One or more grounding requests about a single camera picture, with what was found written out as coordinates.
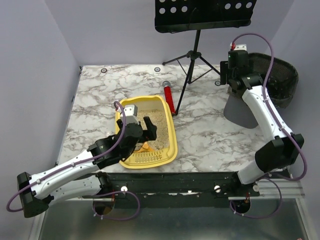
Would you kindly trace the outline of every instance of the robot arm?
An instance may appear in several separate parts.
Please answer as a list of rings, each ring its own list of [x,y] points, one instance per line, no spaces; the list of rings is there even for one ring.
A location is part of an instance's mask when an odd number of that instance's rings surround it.
[[[300,147],[304,144],[304,138],[301,134],[294,134],[285,124],[268,94],[264,100],[263,79],[259,73],[253,71],[253,63],[249,60],[246,46],[237,45],[234,50],[229,51],[228,61],[220,63],[220,70],[220,83],[229,84],[232,91],[248,105],[266,142],[255,153],[255,160],[237,172],[239,183],[251,184],[266,173],[292,165],[298,157],[298,151],[282,129],[285,129]],[[278,127],[266,101],[282,124],[282,129]]]
[[[19,195],[26,218],[44,212],[50,205],[59,201],[78,196],[94,196],[105,191],[112,192],[112,189],[108,189],[110,184],[107,174],[97,171],[119,161],[125,161],[134,152],[137,143],[157,138],[157,127],[147,116],[143,118],[147,129],[142,129],[137,119],[138,108],[135,105],[127,105],[124,111],[126,115],[124,135],[111,152],[96,159],[96,156],[107,152],[119,139],[123,130],[122,114],[121,119],[117,121],[120,128],[117,134],[97,140],[78,156],[52,169],[33,175],[23,172],[17,176],[19,190],[33,185]]]

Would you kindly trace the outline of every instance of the yellow plastic bin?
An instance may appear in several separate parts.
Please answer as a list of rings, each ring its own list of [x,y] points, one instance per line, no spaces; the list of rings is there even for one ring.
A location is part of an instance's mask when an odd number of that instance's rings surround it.
[[[152,96],[137,96],[133,98],[123,99],[120,101],[122,106],[134,104],[139,110],[163,110],[165,112],[169,147],[161,150],[154,150],[150,152],[134,152],[127,160],[120,161],[120,164],[128,169],[147,169],[158,167],[172,162],[178,154],[178,144],[175,132],[174,121],[167,102],[159,95]],[[120,113],[116,112],[115,121],[120,118]],[[119,132],[117,123],[115,124],[115,132]]]

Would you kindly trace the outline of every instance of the black music stand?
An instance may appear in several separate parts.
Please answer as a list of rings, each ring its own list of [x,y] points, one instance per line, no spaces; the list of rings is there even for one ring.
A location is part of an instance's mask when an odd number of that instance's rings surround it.
[[[251,16],[257,0],[155,0],[154,27],[159,33],[178,33],[196,30],[193,50],[187,54],[165,61],[166,65],[177,61],[186,74],[175,115],[178,114],[187,83],[192,84],[210,71],[220,72],[198,52],[200,33],[203,29],[239,28],[251,23]],[[190,58],[186,72],[180,59]],[[210,70],[192,80],[196,59],[200,58]]]

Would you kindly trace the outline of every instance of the marble tabletop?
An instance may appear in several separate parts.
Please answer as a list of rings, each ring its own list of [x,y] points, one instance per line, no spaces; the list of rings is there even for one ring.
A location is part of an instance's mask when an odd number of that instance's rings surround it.
[[[194,78],[209,70],[194,67]],[[96,140],[115,132],[113,102],[145,95],[164,95],[162,82],[171,82],[175,106],[185,81],[179,65],[84,66],[67,126],[59,164],[75,157]],[[179,114],[173,117],[178,155],[171,163],[147,169],[127,169],[115,164],[105,172],[229,172],[253,161],[264,144],[259,127],[247,129],[224,117],[227,86],[216,86],[211,71],[187,85]]]

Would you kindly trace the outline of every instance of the wall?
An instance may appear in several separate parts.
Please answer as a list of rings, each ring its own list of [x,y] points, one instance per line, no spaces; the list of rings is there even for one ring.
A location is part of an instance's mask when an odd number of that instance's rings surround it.
[[[169,34],[155,30],[155,0],[45,1],[82,65],[160,64],[193,48],[194,31]],[[293,1],[258,0],[250,26],[204,30],[199,51],[218,64],[226,59],[230,42],[241,33],[256,32],[272,39]],[[243,40],[251,51],[267,48],[252,37]]]
[[[1,1],[0,33],[0,238],[26,240],[33,219],[6,204],[18,174],[54,166],[79,67],[43,0]]]
[[[303,152],[308,172],[302,180],[306,203],[314,225],[320,226],[320,84],[319,42],[320,1],[295,0],[285,20],[272,40],[276,57],[294,65],[299,73],[295,96],[282,111],[286,123],[304,136]],[[302,161],[293,166],[295,175],[302,172]]]

